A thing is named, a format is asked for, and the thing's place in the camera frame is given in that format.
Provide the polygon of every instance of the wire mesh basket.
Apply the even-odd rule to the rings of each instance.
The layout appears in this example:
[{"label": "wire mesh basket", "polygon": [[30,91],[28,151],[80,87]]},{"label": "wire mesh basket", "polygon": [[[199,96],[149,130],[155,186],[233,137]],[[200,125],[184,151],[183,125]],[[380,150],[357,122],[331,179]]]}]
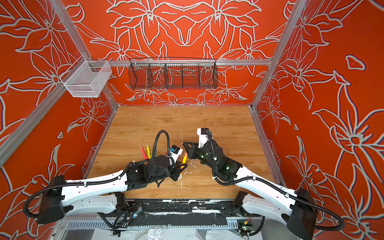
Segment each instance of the wire mesh basket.
[{"label": "wire mesh basket", "polygon": [[215,59],[131,58],[129,86],[133,89],[215,89]]},{"label": "wire mesh basket", "polygon": [[108,61],[98,70],[91,69],[87,61],[81,61],[72,76],[62,82],[73,97],[97,98],[112,74]]}]

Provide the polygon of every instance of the plastic sheet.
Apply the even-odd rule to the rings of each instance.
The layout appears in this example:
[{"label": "plastic sheet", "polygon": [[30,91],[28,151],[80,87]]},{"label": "plastic sheet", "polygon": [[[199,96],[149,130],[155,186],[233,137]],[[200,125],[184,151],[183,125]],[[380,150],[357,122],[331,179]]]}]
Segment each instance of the plastic sheet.
[{"label": "plastic sheet", "polygon": [[[229,230],[207,230],[205,240],[244,240],[247,237],[241,237]],[[250,236],[250,240],[263,240],[262,233],[259,232],[255,236]]]},{"label": "plastic sheet", "polygon": [[148,240],[203,240],[195,228],[158,228],[148,230]]},{"label": "plastic sheet", "polygon": [[91,240],[203,240],[195,228],[152,228],[147,230],[124,231],[120,238],[112,231],[96,228]]}]

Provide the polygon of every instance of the black wire basket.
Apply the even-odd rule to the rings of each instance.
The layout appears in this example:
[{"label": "black wire basket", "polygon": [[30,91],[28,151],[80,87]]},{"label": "black wire basket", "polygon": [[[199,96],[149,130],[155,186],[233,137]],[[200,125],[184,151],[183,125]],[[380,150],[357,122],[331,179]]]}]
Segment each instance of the black wire basket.
[{"label": "black wire basket", "polygon": [[131,58],[129,86],[133,89],[215,89],[215,59]]}]

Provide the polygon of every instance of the black cable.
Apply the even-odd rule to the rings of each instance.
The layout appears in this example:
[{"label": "black cable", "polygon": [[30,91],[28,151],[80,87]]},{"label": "black cable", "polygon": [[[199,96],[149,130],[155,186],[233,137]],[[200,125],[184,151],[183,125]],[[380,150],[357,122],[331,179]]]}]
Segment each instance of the black cable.
[{"label": "black cable", "polygon": [[[249,233],[249,236],[254,236],[254,235],[258,234],[258,233],[262,230],[262,228],[263,228],[264,221],[265,221],[265,217],[263,216],[263,218],[262,218],[262,222],[260,223],[259,228],[256,229],[256,231]],[[242,231],[242,230],[240,230],[240,234],[242,234],[242,235],[244,235],[244,236],[248,236],[248,233],[246,233],[246,232],[244,232],[244,231]]]},{"label": "black cable", "polygon": [[[121,216],[123,216],[123,215],[124,215],[124,218],[123,218],[123,220],[120,222],[120,225],[118,225],[118,220],[119,220],[119,218],[120,218]],[[116,233],[116,229],[119,229],[120,227],[123,226],[123,224],[124,224],[124,223],[126,222],[126,220],[127,220],[127,216],[128,216],[127,212],[122,212],[118,217],[116,217],[115,222],[113,223],[113,226],[115,226],[115,227],[119,226],[119,227],[118,227],[118,228],[113,228],[113,235],[117,235],[117,233]]]},{"label": "black cable", "polygon": [[[215,151],[214,151],[214,148],[213,148],[211,132],[208,131],[207,136],[208,136],[209,144],[211,145],[211,148],[212,148],[212,156],[215,159],[216,155],[215,155]],[[343,229],[345,227],[344,220],[339,215],[337,215],[336,213],[332,212],[329,209],[326,209],[325,207],[319,206],[317,204],[312,204],[312,203],[310,203],[308,201],[305,201],[305,200],[302,200],[302,199],[300,199],[300,198],[298,198],[296,196],[293,196],[293,195],[287,193],[286,191],[284,191],[283,189],[280,189],[279,187],[271,184],[270,182],[268,182],[265,179],[262,179],[262,178],[259,178],[259,177],[256,177],[256,176],[247,176],[247,177],[243,177],[243,178],[234,180],[232,182],[221,182],[217,178],[215,169],[216,169],[216,160],[214,160],[213,164],[212,164],[212,176],[215,178],[216,182],[219,183],[220,185],[229,186],[229,185],[234,185],[234,184],[237,184],[239,182],[246,181],[246,180],[256,180],[256,181],[259,181],[259,182],[262,182],[262,183],[268,185],[269,187],[275,189],[276,191],[278,191],[279,193],[283,194],[284,196],[288,195],[289,198],[291,198],[291,199],[293,199],[295,201],[301,202],[301,203],[303,203],[305,205],[311,206],[313,208],[316,208],[316,209],[318,209],[318,210],[320,210],[322,212],[325,212],[325,213],[331,215],[332,217],[336,218],[339,221],[339,224],[336,225],[336,226],[324,227],[324,226],[315,225],[315,227],[314,227],[315,229],[324,230],[324,231],[339,231],[339,230],[341,230],[341,229]]]},{"label": "black cable", "polygon": [[[119,176],[117,177],[114,177],[114,178],[111,178],[111,179],[108,179],[108,180],[103,180],[103,181],[90,181],[90,182],[87,182],[86,185],[89,186],[89,185],[100,185],[100,184],[106,184],[106,183],[110,183],[110,182],[113,182],[113,181],[116,181],[118,180],[119,178],[121,178],[127,171],[128,171],[128,168],[133,165],[133,162],[127,164],[127,166],[125,167],[125,169],[123,170],[123,172],[121,174],[119,174]],[[60,187],[70,187],[70,186],[84,186],[84,182],[65,182],[65,183],[62,183],[62,184],[58,184],[58,185],[54,185],[54,186],[49,186],[49,187],[45,187],[39,191],[37,191],[36,193],[32,194],[24,203],[24,206],[23,206],[23,213],[27,216],[27,217],[30,217],[30,218],[37,218],[39,215],[38,214],[33,214],[29,211],[29,204],[31,203],[31,201],[36,198],[37,196],[39,196],[40,194],[48,191],[48,190],[51,190],[51,189],[57,189],[57,188],[60,188]]]},{"label": "black cable", "polygon": [[141,165],[141,164],[144,164],[144,163],[149,162],[149,161],[150,161],[150,159],[145,159],[145,160],[142,160],[142,161],[135,163],[135,164]]},{"label": "black cable", "polygon": [[153,148],[152,148],[152,157],[155,157],[156,156],[156,151],[157,151],[157,141],[159,140],[159,137],[160,137],[160,134],[164,133],[167,137],[167,153],[168,153],[168,156],[169,158],[171,159],[172,161],[172,165],[175,164],[175,161],[173,160],[173,158],[171,157],[171,154],[170,154],[170,144],[169,144],[169,135],[168,133],[165,131],[165,130],[160,130],[158,133],[157,133],[157,136],[155,138],[155,142],[153,143]]},{"label": "black cable", "polygon": [[164,182],[164,180],[165,180],[165,178],[163,178],[160,182],[155,181],[155,183],[157,183],[157,187],[160,187],[160,184],[161,184],[162,182]]},{"label": "black cable", "polygon": [[[105,214],[102,213],[102,212],[98,212],[98,214],[100,215],[101,219],[105,222],[105,224],[108,225],[108,227],[110,227],[111,229],[119,229],[123,226],[123,224],[125,223],[125,220],[127,220],[127,212],[122,212],[116,219],[115,219],[115,222],[113,224],[111,224],[107,218],[105,217]],[[119,225],[117,225],[117,221],[119,220],[119,218],[124,215],[124,218],[123,220],[120,222]]]}]

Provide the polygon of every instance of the yellow pencil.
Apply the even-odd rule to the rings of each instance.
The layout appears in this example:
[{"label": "yellow pencil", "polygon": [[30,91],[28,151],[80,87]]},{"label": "yellow pencil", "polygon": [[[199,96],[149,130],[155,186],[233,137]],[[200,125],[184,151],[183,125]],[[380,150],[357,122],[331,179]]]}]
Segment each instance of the yellow pencil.
[{"label": "yellow pencil", "polygon": [[185,163],[186,161],[187,161],[187,152],[185,152],[185,154],[184,154],[183,162],[182,163]]},{"label": "yellow pencil", "polygon": [[149,150],[149,143],[147,143],[148,159],[151,158],[151,151]]}]

